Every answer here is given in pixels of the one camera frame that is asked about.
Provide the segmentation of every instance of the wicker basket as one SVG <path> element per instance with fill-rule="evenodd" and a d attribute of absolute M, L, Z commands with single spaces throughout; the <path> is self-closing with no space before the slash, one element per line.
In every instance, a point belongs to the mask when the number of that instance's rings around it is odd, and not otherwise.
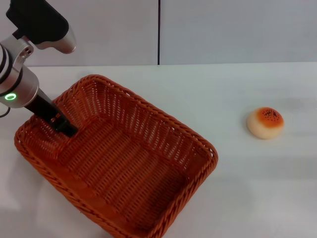
<path fill-rule="evenodd" d="M 67 138 L 32 116 L 15 146 L 114 237 L 162 237 L 216 167 L 209 142 L 103 76 L 82 78 L 55 102 L 79 132 Z"/>

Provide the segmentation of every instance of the white wall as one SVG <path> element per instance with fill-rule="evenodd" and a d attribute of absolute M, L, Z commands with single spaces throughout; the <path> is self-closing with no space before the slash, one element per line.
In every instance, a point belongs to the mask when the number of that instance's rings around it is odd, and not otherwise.
<path fill-rule="evenodd" d="M 138 65 L 157 63 L 157 0 L 48 0 L 72 26 L 77 49 L 36 52 L 28 65 Z M 0 40 L 15 31 L 0 1 Z"/>
<path fill-rule="evenodd" d="M 317 61 L 316 0 L 162 0 L 161 63 Z"/>

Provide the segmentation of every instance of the basket rim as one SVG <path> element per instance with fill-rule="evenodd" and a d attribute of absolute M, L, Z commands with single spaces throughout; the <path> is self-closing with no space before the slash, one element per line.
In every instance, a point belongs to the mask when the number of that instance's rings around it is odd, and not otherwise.
<path fill-rule="evenodd" d="M 187 137 L 194 140 L 207 154 L 208 160 L 205 162 L 205 164 L 201 167 L 200 171 L 193 177 L 193 179 L 188 183 L 180 192 L 177 194 L 177 197 L 174 198 L 173 202 L 171 202 L 167 209 L 162 212 L 161 218 L 155 223 L 152 230 L 150 230 L 146 237 L 148 238 L 154 238 L 154 237 L 160 237 L 162 236 L 166 231 L 167 228 L 173 223 L 175 220 L 177 214 L 182 210 L 182 208 L 186 205 L 187 201 L 190 199 L 190 197 L 195 193 L 197 188 L 203 183 L 203 181 L 207 178 L 207 176 L 215 169 L 217 162 L 218 162 L 218 153 L 214 146 L 209 143 L 207 140 L 202 138 L 199 134 L 194 132 L 192 129 L 190 129 L 188 126 L 184 125 L 180 121 L 178 121 L 176 118 L 166 114 L 162 110 L 158 109 L 151 103 L 144 100 L 142 97 L 138 96 L 131 90 L 122 87 L 121 85 L 113 82 L 107 77 L 104 77 L 102 75 L 98 74 L 91 74 L 86 77 L 81 78 L 78 82 L 74 83 L 68 90 L 63 92 L 60 96 L 58 96 L 53 102 L 56 104 L 65 102 L 69 98 L 71 98 L 73 95 L 79 92 L 80 88 L 83 87 L 85 84 L 89 84 L 93 81 L 98 81 L 100 83 L 106 84 L 108 87 L 111 87 L 112 90 L 119 93 L 121 96 L 128 98 L 129 100 L 132 100 L 139 104 L 140 107 L 150 111 L 153 113 L 156 117 L 160 118 L 163 121 L 169 122 L 175 129 L 180 130 L 182 133 L 184 133 Z M 19 144 L 23 147 L 24 152 L 26 152 L 29 157 L 33 158 L 33 160 L 29 160 L 30 163 L 36 168 L 35 161 L 40 161 L 42 163 L 42 166 L 45 167 L 46 170 L 50 171 L 51 175 L 54 175 L 56 179 L 60 180 L 54 172 L 45 165 L 45 163 L 42 162 L 40 158 L 35 156 L 27 146 L 26 143 L 24 143 L 23 139 L 25 139 L 24 131 L 27 127 L 29 127 L 35 120 L 37 119 L 37 116 L 33 115 L 29 120 L 27 120 L 16 132 L 14 141 L 17 146 Z M 79 197 L 79 200 L 83 204 L 87 204 L 87 202 Z M 118 227 L 116 227 L 115 224 L 113 224 L 111 221 L 108 221 L 107 218 L 104 218 L 102 214 L 99 212 L 96 212 L 95 209 L 93 209 L 96 215 L 103 218 L 103 220 L 106 220 L 108 222 L 108 226 L 112 227 L 113 229 L 116 229 L 117 232 L 119 232 L 125 237 L 130 237 L 130 234 L 128 235 L 126 231 L 122 231 Z"/>

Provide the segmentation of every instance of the white table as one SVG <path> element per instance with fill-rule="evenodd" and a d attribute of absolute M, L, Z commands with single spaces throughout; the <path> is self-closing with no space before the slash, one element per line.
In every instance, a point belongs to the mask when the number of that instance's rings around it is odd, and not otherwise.
<path fill-rule="evenodd" d="M 216 170 L 164 238 L 317 237 L 316 62 L 31 69 L 51 98 L 82 76 L 105 75 L 215 146 Z M 246 115 L 262 106 L 284 117 L 277 139 L 245 128 Z M 30 115 L 16 109 L 0 119 L 0 236 L 110 237 L 16 151 L 14 133 Z"/>

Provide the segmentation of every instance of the green indicator light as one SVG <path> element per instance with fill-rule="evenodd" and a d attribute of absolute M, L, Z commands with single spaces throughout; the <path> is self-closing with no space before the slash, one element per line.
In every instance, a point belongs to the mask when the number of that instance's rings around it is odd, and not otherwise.
<path fill-rule="evenodd" d="M 15 93 L 9 93 L 9 94 L 5 95 L 4 98 L 6 100 L 9 100 L 9 101 L 14 100 L 16 98 L 16 94 Z"/>

